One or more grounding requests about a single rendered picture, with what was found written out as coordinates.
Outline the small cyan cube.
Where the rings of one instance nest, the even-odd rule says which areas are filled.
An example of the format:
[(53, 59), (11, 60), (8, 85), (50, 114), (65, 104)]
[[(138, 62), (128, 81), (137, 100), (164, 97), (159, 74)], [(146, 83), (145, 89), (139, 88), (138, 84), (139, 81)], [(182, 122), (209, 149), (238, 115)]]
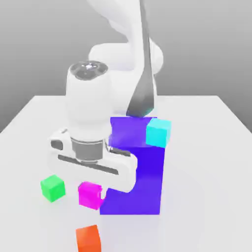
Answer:
[(171, 134), (171, 121), (152, 118), (146, 127), (146, 144), (166, 148)]

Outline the large purple box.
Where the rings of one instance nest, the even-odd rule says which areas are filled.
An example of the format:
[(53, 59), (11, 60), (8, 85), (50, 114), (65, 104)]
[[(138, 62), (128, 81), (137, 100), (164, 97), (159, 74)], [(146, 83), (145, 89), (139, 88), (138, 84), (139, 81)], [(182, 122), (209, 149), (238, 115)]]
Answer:
[(137, 157), (136, 183), (129, 193), (109, 189), (102, 215), (158, 215), (160, 213), (165, 148), (146, 144), (146, 127), (154, 117), (112, 117), (112, 147)]

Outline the small orange cube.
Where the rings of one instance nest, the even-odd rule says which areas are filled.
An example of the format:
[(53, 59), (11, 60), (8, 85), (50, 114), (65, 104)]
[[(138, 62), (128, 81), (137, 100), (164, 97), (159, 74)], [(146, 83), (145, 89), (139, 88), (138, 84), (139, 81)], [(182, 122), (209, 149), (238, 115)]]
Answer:
[(97, 225), (76, 229), (78, 252), (101, 252), (101, 240)]

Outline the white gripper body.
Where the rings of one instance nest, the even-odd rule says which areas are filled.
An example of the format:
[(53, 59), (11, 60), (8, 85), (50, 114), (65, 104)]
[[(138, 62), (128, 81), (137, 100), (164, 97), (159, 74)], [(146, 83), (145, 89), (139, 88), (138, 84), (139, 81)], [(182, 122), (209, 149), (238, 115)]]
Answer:
[(48, 166), (64, 181), (91, 182), (103, 188), (130, 192), (136, 182), (137, 157), (105, 150), (97, 163), (80, 163), (59, 151), (48, 153)]

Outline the small magenta cube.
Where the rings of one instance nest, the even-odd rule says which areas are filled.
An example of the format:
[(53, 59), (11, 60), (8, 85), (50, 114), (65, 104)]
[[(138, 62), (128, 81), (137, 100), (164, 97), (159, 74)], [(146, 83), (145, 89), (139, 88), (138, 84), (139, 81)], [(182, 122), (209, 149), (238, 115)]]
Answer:
[(82, 182), (78, 187), (79, 205), (98, 210), (104, 202), (101, 198), (102, 186)]

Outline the small green cube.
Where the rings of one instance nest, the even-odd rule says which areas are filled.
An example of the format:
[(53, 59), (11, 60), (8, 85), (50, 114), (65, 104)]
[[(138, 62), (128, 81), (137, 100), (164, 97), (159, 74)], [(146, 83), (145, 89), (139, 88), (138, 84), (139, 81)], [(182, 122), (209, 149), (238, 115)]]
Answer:
[(54, 202), (65, 195), (64, 181), (57, 175), (52, 175), (42, 180), (40, 186), (43, 196), (49, 202)]

